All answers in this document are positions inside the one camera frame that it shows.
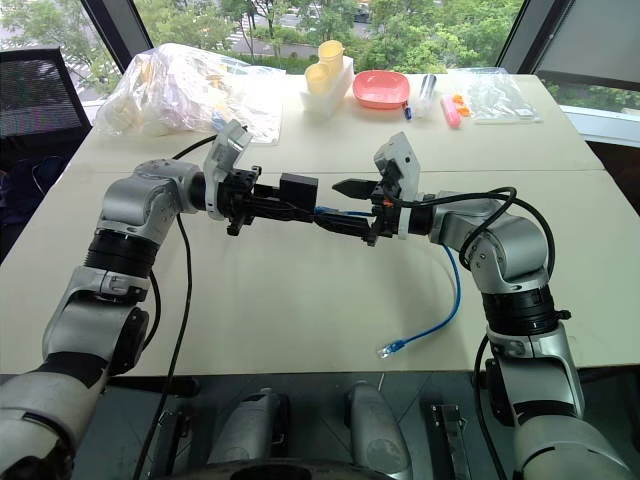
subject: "floor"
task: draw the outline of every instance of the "floor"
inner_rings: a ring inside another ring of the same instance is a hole
[[[181,441],[174,472],[181,473],[187,468],[204,465],[212,438],[220,431],[235,405],[245,396],[266,386],[290,397],[290,456],[349,462],[350,440],[349,430],[343,424],[343,394],[356,381],[365,380],[378,385],[380,378],[381,375],[375,373],[200,378],[199,396],[193,399],[171,398],[168,404],[170,409],[186,407],[194,415],[192,432]],[[640,454],[633,449],[629,440],[629,418],[621,390],[628,379],[625,374],[586,384],[587,420],[601,429],[632,471],[640,476]],[[415,479],[433,478],[421,413],[421,407],[427,402],[459,405],[467,420],[463,435],[472,478],[496,478],[474,414],[468,374],[386,374],[381,392],[400,423],[412,457]],[[73,478],[131,478],[157,398],[153,393],[109,388],[82,444]],[[499,425],[490,413],[487,417],[505,470],[511,472],[512,431]]]

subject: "black office chair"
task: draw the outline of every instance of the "black office chair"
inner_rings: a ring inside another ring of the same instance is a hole
[[[90,130],[59,48],[0,52],[0,261]]]

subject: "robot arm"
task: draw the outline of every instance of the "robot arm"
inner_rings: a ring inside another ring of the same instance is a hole
[[[372,246],[380,236],[418,234],[459,250],[499,208],[490,199],[444,203],[451,192],[419,193],[418,161],[398,134],[375,156],[382,181],[334,186],[372,202],[371,225],[339,212],[316,214],[316,179],[284,174],[279,187],[271,187],[257,184],[259,167],[234,168],[249,140],[232,122],[203,172],[185,162],[156,160],[108,189],[86,261],[47,326],[43,365],[0,389],[0,476],[70,475],[108,378],[133,368],[142,352],[148,315],[137,303],[146,296],[155,255],[178,213],[206,210],[213,219],[226,218],[230,235],[263,217],[315,222]],[[544,236],[529,220],[503,214],[465,255],[483,294],[493,374],[504,385],[499,396],[516,424],[517,471],[525,478],[552,478],[557,475],[549,469],[557,473],[561,464],[571,475],[563,478],[587,478],[573,474],[590,465],[588,473],[604,472],[593,478],[631,478],[606,440],[581,420],[582,392],[559,322],[566,314],[555,311],[547,285]]]

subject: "white plastic bag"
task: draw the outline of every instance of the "white plastic bag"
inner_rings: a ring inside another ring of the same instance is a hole
[[[216,132],[232,119],[256,143],[276,143],[284,70],[253,66],[193,47],[166,43],[136,55],[98,110],[95,127],[110,134]]]
[[[541,122],[511,75],[504,68],[454,68],[447,70],[464,96],[477,123]]]

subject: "chair backrest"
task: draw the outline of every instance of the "chair backrest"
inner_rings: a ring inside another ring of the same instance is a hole
[[[0,52],[3,163],[73,153],[90,130],[59,48]]]

